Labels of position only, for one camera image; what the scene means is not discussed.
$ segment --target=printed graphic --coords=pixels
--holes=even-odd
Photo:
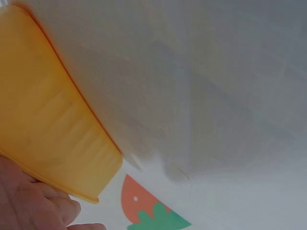
[[[180,230],[191,225],[129,175],[123,183],[121,205],[133,223],[128,230]]]

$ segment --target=orange shape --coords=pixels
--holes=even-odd
[[[143,210],[152,218],[154,218],[153,207],[160,202],[156,197],[144,189],[132,177],[126,175],[121,192],[121,205],[123,211],[132,223],[140,223],[138,217],[139,211]],[[166,211],[171,209],[164,205]]]
[[[1,7],[0,32],[0,155],[97,203],[121,166],[119,150],[26,11]]]

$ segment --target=green leaf print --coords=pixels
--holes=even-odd
[[[154,218],[145,211],[139,211],[140,223],[128,226],[128,230],[180,230],[191,224],[174,211],[167,212],[162,203],[153,207]]]

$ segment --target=white plastic surface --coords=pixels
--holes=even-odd
[[[306,1],[18,2],[160,200],[201,229],[306,227]]]

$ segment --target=hand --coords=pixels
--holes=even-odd
[[[106,230],[102,224],[67,227],[80,211],[80,204],[66,193],[38,182],[0,157],[1,230]]]

